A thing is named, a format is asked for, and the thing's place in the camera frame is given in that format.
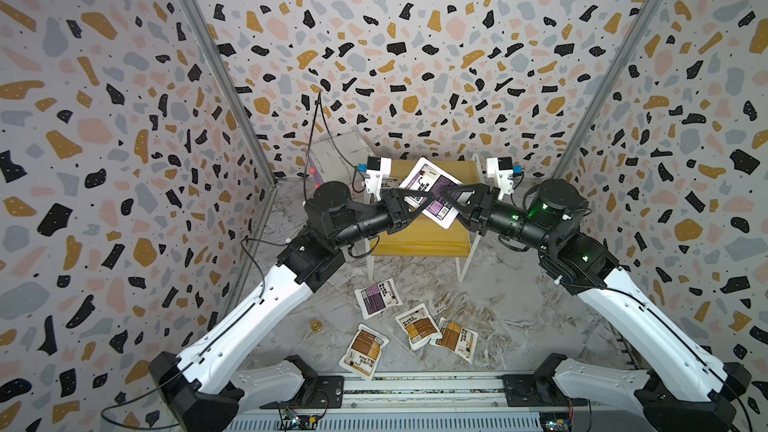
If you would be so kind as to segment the two-tier wooden white shelf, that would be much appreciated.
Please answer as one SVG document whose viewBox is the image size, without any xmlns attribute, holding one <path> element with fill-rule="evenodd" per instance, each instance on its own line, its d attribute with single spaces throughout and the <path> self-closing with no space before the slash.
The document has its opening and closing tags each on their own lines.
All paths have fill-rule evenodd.
<svg viewBox="0 0 768 432">
<path fill-rule="evenodd" d="M 382 189 L 398 187 L 399 180 L 390 176 L 384 180 Z M 375 201 L 364 193 L 368 203 Z M 454 260 L 457 280 L 463 282 L 477 250 L 480 237 L 470 233 L 458 222 L 448 229 L 433 226 L 423 219 L 416 219 L 408 228 L 394 235 L 383 235 L 377 245 L 365 242 L 373 249 L 366 258 L 366 272 L 369 279 L 374 277 L 374 262 L 377 257 L 448 257 Z"/>
</svg>

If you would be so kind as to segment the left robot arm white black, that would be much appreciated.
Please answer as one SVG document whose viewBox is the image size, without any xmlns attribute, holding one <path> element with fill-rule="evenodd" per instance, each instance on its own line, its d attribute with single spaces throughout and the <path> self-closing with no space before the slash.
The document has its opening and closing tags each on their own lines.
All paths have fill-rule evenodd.
<svg viewBox="0 0 768 432">
<path fill-rule="evenodd" d="M 345 248 L 404 230 L 433 199 L 430 192 L 394 188 L 367 204 L 354 201 L 341 182 L 319 186 L 304 205 L 306 224 L 260 287 L 197 342 L 152 360 L 150 374 L 179 428 L 223 431 L 237 415 L 268 405 L 328 407 L 327 386 L 298 356 L 253 370 L 240 365 L 344 264 Z"/>
</svg>

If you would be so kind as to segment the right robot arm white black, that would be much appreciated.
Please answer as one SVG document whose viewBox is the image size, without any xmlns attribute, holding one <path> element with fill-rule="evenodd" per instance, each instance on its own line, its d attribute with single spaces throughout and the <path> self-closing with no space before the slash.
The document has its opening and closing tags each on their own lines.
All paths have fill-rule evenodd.
<svg viewBox="0 0 768 432">
<path fill-rule="evenodd" d="M 536 250 L 546 274 L 600 313 L 648 365 L 619 370 L 553 353 L 537 373 L 564 396 L 633 413 L 657 431 L 731 429 L 751 374 L 688 337 L 602 243 L 581 232 L 589 202 L 569 182 L 541 182 L 525 209 L 503 202 L 486 184 L 451 186 L 438 196 L 469 231 L 493 232 Z"/>
</svg>

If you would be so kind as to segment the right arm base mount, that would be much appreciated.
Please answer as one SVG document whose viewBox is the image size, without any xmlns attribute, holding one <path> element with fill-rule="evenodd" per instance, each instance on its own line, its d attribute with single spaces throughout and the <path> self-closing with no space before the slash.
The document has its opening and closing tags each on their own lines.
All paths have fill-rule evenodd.
<svg viewBox="0 0 768 432">
<path fill-rule="evenodd" d="M 547 377 L 534 374 L 506 374 L 501 377 L 508 407 L 587 406 L 583 398 L 567 398 Z"/>
</svg>

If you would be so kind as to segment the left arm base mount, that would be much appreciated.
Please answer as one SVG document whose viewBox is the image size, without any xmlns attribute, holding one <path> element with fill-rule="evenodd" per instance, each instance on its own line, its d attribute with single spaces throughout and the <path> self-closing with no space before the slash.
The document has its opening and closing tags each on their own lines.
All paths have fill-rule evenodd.
<svg viewBox="0 0 768 432">
<path fill-rule="evenodd" d="M 287 401 L 273 401 L 262 410 L 289 407 L 293 409 L 340 409 L 343 402 L 345 378 L 342 375 L 320 375 L 306 380 L 298 392 Z"/>
</svg>

